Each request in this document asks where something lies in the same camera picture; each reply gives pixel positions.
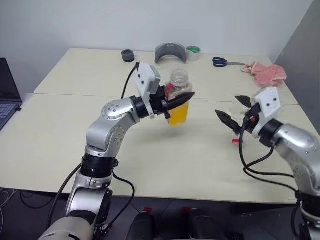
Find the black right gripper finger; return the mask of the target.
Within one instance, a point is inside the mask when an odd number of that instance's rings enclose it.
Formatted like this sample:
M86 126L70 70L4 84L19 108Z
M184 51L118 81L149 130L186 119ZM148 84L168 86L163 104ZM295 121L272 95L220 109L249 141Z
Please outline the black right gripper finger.
M251 98L249 96L245 96L245 95L237 95L235 97L243 106L245 106L248 109L252 108L252 102L251 102Z
M230 115L217 109L215 110L215 113L217 114L220 121L228 128L230 128L236 135L239 135L241 133L241 126L235 120L233 120Z

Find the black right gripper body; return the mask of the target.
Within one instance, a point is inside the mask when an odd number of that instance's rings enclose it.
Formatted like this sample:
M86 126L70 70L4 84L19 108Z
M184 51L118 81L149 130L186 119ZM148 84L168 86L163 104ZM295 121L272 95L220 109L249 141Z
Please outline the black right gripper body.
M257 126L260 117L261 107L259 103L254 104L244 115L242 128L248 133L252 133Z

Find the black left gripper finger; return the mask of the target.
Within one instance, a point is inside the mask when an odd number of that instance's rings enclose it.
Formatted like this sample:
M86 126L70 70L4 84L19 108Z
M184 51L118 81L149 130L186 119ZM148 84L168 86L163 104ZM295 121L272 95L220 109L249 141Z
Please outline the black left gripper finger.
M180 107L187 103L193 96L195 95L195 92L185 92L180 95L177 95L174 99L167 101L167 110L173 110L177 107Z

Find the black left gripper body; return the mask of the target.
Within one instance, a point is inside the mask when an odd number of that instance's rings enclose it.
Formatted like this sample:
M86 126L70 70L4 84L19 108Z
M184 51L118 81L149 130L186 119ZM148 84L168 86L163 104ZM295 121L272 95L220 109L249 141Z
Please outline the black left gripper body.
M168 102L165 90L166 87L164 85L160 86L155 94L150 94L149 102L155 115L159 116L164 114L165 119L169 120L171 115L168 110Z

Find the bottle of orange juice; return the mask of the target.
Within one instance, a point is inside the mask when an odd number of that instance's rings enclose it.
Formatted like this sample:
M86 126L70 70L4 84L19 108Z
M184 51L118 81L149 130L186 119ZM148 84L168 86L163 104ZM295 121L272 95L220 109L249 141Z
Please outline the bottle of orange juice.
M189 74L184 69L175 69L171 73L170 81L166 84L165 92L168 101L175 99L183 93L191 93L193 86L189 80ZM169 111L170 118L167 120L172 127L186 122L189 111L189 102Z

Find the pink cloth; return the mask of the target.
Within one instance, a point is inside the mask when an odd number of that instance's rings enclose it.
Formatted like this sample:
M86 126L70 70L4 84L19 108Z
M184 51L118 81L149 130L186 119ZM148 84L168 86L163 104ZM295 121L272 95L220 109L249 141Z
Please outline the pink cloth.
M259 61L246 64L241 71L251 75L261 88L281 86L288 77L283 67L276 64L265 66Z

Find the green white tape roll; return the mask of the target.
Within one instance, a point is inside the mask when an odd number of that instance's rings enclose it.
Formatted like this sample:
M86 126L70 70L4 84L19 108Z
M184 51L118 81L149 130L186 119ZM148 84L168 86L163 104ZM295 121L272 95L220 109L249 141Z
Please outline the green white tape roll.
M201 49L198 46L190 45L186 47L185 52L189 62L196 62L200 59Z

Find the grey curved visor headset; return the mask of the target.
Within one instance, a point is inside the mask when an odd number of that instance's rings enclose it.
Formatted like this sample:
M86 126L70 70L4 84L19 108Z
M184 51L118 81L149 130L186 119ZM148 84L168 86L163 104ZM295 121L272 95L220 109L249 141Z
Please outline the grey curved visor headset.
M187 62L186 48L179 43L163 43L155 48L154 62L159 63L160 59L165 56L175 56L183 63Z

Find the dark rounded shape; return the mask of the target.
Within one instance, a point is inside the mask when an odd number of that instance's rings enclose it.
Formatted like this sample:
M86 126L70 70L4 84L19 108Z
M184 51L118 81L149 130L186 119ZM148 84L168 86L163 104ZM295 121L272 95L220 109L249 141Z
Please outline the dark rounded shape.
M147 211L143 211L134 218L126 240L154 240L154 235L154 217Z
M213 219L204 211L192 208L188 213L188 229L192 239L215 240L215 230L212 228Z

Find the dark laptop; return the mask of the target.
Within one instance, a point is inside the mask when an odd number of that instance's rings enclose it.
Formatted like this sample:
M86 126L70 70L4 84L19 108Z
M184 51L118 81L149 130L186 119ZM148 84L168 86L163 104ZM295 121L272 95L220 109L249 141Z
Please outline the dark laptop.
M0 131L16 112L22 110L22 104L9 64L6 58L0 57Z

